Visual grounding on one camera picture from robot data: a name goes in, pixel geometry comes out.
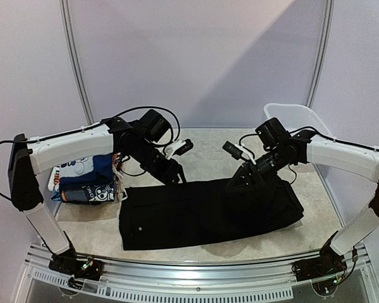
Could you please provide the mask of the white plastic basket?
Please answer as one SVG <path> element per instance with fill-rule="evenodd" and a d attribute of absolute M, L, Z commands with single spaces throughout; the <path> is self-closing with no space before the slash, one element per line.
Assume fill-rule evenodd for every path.
<path fill-rule="evenodd" d="M 288 131 L 312 126 L 325 136 L 333 136 L 319 115 L 309 107 L 299 104 L 269 103 L 263 107 L 263 112 L 267 119 L 276 117 Z"/>

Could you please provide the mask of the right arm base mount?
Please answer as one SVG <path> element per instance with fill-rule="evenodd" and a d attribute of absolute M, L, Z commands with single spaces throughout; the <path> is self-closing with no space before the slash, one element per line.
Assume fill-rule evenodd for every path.
<path fill-rule="evenodd" d="M 335 235 L 336 233 L 324 243 L 317 257 L 300 259 L 291 266 L 296 280 L 298 282 L 311 280 L 314 292 L 322 297 L 328 297 L 335 293 L 337 287 L 351 276 L 358 260 L 358 250 L 353 246 L 353 265 L 350 268 L 347 267 L 344 255 L 338 255 L 330 247 L 331 240 Z"/>

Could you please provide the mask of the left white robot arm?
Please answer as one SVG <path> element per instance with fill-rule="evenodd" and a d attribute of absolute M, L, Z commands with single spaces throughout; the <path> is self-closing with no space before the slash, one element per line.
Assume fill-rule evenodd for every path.
<path fill-rule="evenodd" d="M 164 155 L 159 140 L 172 131 L 161 114 L 162 107 L 146 106 L 146 113 L 131 122 L 120 114 L 96 124 L 45 137 L 15 137 L 8 167 L 10 200 L 25 214 L 48 249 L 57 255 L 57 264 L 68 274 L 81 269 L 81 260 L 70 250 L 71 241 L 44 204 L 36 177 L 62 164 L 93 156 L 120 154 L 136 160 L 140 168 L 159 182 L 169 185 L 185 182 L 182 166 Z"/>

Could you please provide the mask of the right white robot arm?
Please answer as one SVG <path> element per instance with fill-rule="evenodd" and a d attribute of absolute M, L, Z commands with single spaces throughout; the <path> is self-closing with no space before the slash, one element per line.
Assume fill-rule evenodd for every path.
<path fill-rule="evenodd" d="M 280 169 L 288 165 L 313 164 L 350 173 L 375 184 L 375 192 L 364 208 L 331 238 L 326 251 L 314 262 L 319 275 L 327 275 L 348 252 L 379 227 L 379 147 L 331 138 L 312 126 L 288 131 L 273 117 L 255 129 L 265 149 L 260 158 L 241 144 L 226 142 L 223 149 L 243 163 L 226 186 L 229 193 L 259 190 L 274 182 Z"/>

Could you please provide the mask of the wall aluminium profile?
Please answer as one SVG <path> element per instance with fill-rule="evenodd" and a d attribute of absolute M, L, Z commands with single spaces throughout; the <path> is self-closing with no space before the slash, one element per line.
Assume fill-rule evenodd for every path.
<path fill-rule="evenodd" d="M 313 76 L 309 86 L 308 94 L 305 101 L 305 106 L 312 108 L 315 100 L 315 95 L 319 86 L 320 76 L 323 70 L 325 55 L 327 51 L 330 31 L 332 26 L 332 17 L 334 12 L 334 0 L 326 0 L 323 12 L 322 27 L 320 31 L 320 38 L 318 41 L 318 50 L 316 54 Z"/>
<path fill-rule="evenodd" d="M 71 17 L 71 7 L 70 1 L 60 0 L 59 1 L 61 18 L 63 21 L 64 35 L 66 39 L 66 46 L 69 53 L 69 60 L 71 63 L 71 68 L 73 76 L 75 78 L 76 89 L 78 96 L 80 98 L 81 106 L 83 108 L 83 113 L 89 124 L 94 122 L 94 114 L 88 99 L 87 90 L 85 88 L 85 82 L 83 79 L 83 73 L 81 70 L 81 64 L 78 57 L 78 50 L 76 46 L 76 39 L 73 31 L 73 22 Z"/>

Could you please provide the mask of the left wall aluminium profile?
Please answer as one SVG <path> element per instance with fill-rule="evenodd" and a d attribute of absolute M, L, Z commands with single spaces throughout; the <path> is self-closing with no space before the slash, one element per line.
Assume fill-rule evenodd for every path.
<path fill-rule="evenodd" d="M 78 96 L 80 98 L 81 106 L 83 108 L 83 113 L 89 124 L 94 122 L 94 114 L 88 99 L 87 90 L 85 88 L 85 82 L 83 79 L 83 73 L 81 70 L 81 64 L 78 57 L 78 50 L 76 46 L 76 39 L 73 31 L 73 22 L 71 17 L 71 7 L 70 1 L 60 0 L 59 1 L 61 18 L 63 21 L 64 35 L 66 39 L 66 46 L 69 53 L 69 60 L 71 63 L 71 68 L 73 76 L 75 78 L 76 89 Z"/>

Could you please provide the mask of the right wall aluminium profile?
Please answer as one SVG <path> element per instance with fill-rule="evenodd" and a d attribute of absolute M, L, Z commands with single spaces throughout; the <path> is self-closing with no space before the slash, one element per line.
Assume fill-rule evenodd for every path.
<path fill-rule="evenodd" d="M 326 0 L 323 12 L 322 27 L 320 31 L 320 38 L 318 41 L 318 50 L 316 54 L 313 76 L 309 86 L 308 94 L 305 101 L 305 106 L 312 108 L 315 100 L 315 95 L 319 86 L 320 76 L 323 70 L 325 55 L 327 51 L 330 31 L 332 26 L 332 17 L 334 12 L 334 0 Z"/>

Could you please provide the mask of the aluminium front rail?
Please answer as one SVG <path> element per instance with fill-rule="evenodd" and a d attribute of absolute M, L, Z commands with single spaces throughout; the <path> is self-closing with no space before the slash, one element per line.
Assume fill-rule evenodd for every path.
<path fill-rule="evenodd" d="M 167 264 L 105 259 L 99 281 L 68 286 L 68 276 L 51 271 L 49 252 L 31 245 L 16 302 L 379 302 L 379 286 L 364 246 L 351 274 L 335 289 L 298 281 L 294 262 L 315 252 L 228 264 Z"/>

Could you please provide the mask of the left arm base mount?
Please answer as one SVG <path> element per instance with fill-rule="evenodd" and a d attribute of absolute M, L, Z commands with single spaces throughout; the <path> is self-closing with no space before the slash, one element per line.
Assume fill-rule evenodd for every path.
<path fill-rule="evenodd" d="M 86 280 L 99 281 L 104 262 L 94 256 L 79 255 L 74 246 L 69 244 L 69 248 L 60 254 L 52 252 L 49 269 L 69 276 L 67 286 L 76 290 L 83 288 Z"/>

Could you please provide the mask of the black garment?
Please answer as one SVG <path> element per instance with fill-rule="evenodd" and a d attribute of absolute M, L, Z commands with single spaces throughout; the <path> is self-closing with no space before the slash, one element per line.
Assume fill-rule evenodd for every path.
<path fill-rule="evenodd" d="M 288 227 L 304 208 L 287 181 L 228 193 L 227 179 L 131 187 L 119 214 L 125 251 L 175 249 L 234 241 Z"/>

